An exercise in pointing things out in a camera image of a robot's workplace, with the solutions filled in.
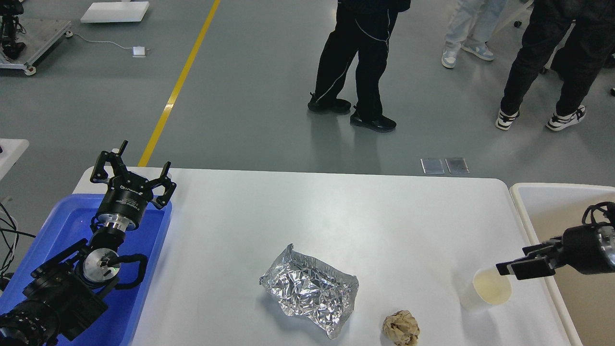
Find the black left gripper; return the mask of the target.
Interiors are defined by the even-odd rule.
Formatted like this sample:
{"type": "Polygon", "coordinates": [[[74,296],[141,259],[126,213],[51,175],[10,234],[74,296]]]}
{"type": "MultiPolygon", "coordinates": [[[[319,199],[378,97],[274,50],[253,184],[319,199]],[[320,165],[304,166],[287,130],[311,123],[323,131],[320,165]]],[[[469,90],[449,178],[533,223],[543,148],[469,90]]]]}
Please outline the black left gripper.
{"type": "Polygon", "coordinates": [[[132,231],[139,228],[149,202],[157,209],[168,206],[177,184],[169,177],[171,162],[166,162],[160,176],[148,180],[136,173],[129,173],[122,160],[128,140],[124,140],[117,153],[102,151],[92,169],[90,182],[108,184],[108,190],[95,214],[99,223],[119,221],[124,224],[121,230],[132,231]],[[113,176],[105,170],[110,164],[113,176]],[[157,197],[154,190],[163,187],[163,193],[157,197]]]}

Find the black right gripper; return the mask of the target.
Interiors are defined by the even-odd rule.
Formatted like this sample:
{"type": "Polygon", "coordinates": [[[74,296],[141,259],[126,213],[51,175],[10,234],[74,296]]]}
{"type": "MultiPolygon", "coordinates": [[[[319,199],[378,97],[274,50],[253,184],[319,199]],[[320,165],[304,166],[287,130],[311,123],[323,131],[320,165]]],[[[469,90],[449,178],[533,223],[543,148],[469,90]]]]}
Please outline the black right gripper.
{"type": "Polygon", "coordinates": [[[615,271],[613,226],[571,227],[560,236],[522,250],[524,258],[496,264],[501,276],[513,275],[517,280],[542,278],[553,276],[555,270],[566,265],[581,274],[615,271]]]}

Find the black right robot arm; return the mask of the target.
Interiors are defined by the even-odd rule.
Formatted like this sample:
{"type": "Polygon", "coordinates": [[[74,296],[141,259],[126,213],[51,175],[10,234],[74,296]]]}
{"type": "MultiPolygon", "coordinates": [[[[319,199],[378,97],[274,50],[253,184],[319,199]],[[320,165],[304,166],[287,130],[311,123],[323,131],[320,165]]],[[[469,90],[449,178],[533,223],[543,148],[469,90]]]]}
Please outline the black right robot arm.
{"type": "Polygon", "coordinates": [[[599,202],[586,208],[582,224],[538,245],[524,247],[522,258],[496,264],[501,276],[517,280],[553,276],[556,269],[571,266],[581,274],[615,271],[614,203],[599,202]]]}

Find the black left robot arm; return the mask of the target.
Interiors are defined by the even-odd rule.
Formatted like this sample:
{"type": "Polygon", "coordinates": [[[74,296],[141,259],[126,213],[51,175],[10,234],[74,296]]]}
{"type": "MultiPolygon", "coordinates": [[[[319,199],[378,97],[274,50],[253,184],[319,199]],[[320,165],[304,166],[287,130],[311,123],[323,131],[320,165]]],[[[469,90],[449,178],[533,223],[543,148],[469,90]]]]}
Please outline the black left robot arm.
{"type": "Polygon", "coordinates": [[[120,255],[118,250],[126,233],[139,228],[148,204],[157,210],[169,205],[176,183],[169,177],[171,162],[152,180],[127,169],[122,160],[127,144],[99,154],[90,181],[107,188],[91,219],[91,238],[80,239],[31,272],[25,300],[1,316],[3,346],[55,346],[59,335],[74,340],[107,311],[103,299],[110,291],[133,289],[144,281],[148,256],[120,255]]]}

